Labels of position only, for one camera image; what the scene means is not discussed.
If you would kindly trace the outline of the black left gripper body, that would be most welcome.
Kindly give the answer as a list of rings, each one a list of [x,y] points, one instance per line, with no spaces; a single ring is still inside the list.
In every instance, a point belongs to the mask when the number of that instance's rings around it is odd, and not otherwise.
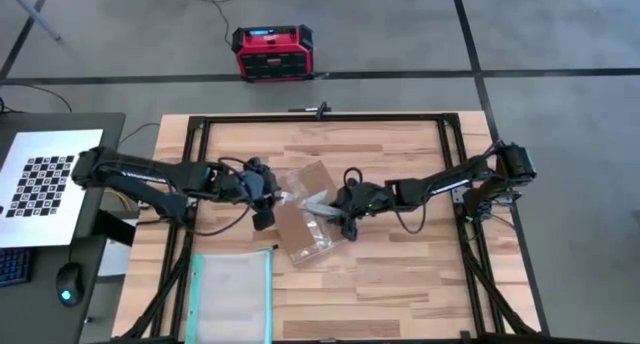
[[[276,182],[265,182],[252,171],[249,164],[238,171],[228,164],[220,162],[223,171],[214,180],[220,201],[244,203],[255,212],[272,210],[280,199],[280,190]]]

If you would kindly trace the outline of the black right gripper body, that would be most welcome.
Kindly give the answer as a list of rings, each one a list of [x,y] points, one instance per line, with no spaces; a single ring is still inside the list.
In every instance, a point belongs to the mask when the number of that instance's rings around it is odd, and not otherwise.
[[[344,186],[351,190],[351,203],[347,207],[334,208],[339,209],[347,217],[356,219],[375,216],[392,208],[392,196],[382,186],[357,180],[348,180]]]

